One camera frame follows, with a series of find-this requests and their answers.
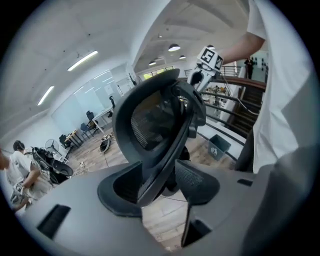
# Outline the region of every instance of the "glass partition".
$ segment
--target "glass partition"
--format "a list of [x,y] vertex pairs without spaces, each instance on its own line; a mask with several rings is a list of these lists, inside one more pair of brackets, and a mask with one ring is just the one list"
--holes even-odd
[[112,108],[110,96],[117,104],[122,94],[113,79],[110,70],[106,70],[80,86],[51,115],[56,125],[64,134],[79,129],[82,123],[87,124],[87,111],[96,116],[103,110]]

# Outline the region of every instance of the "ceiling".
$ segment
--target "ceiling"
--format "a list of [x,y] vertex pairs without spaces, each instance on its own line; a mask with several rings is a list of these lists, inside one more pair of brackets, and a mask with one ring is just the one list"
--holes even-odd
[[[165,61],[159,60],[152,67],[179,61],[180,55],[187,59],[197,56],[208,44],[217,50],[228,47],[246,31],[248,14],[248,0],[187,0],[151,38],[134,71],[149,69],[151,60],[162,57]],[[172,43],[181,49],[169,52]]]
[[[127,56],[128,63],[132,63],[148,29],[169,2],[44,2],[22,25],[1,63],[0,138],[23,121],[48,110],[87,70],[118,56]],[[67,71],[94,50],[98,54]],[[53,91],[37,106],[50,86],[54,86]]]

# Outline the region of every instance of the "staircase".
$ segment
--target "staircase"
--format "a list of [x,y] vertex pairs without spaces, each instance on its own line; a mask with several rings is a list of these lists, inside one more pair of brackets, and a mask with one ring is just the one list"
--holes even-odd
[[[263,91],[247,87],[244,91],[242,101],[246,107],[253,113],[259,113],[261,108]],[[236,103],[233,111],[240,116],[232,115],[227,121],[230,125],[228,128],[239,134],[240,136],[247,138],[250,130],[253,128],[258,116],[250,113],[240,103]]]

